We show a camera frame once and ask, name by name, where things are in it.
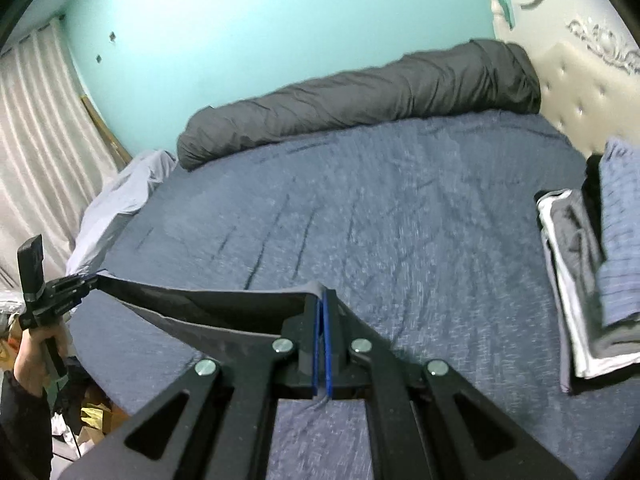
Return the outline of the dark sleeve forearm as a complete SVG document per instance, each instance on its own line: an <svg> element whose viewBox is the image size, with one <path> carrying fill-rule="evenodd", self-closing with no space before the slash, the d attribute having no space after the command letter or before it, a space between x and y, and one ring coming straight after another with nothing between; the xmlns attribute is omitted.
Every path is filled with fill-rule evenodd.
<svg viewBox="0 0 640 480"><path fill-rule="evenodd" d="M49 479L52 442L46 393L29 393L9 370L1 387L1 478Z"/></svg>

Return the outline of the person's left hand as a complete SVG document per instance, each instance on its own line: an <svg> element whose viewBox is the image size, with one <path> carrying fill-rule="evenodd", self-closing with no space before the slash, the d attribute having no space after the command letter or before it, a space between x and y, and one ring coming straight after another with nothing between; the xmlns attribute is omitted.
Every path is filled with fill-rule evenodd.
<svg viewBox="0 0 640 480"><path fill-rule="evenodd" d="M41 398L48 372L42 344L52 338L58 355L65 359L68 353L67 330L63 322L24 330L13 367L16 381L32 396Z"/></svg>

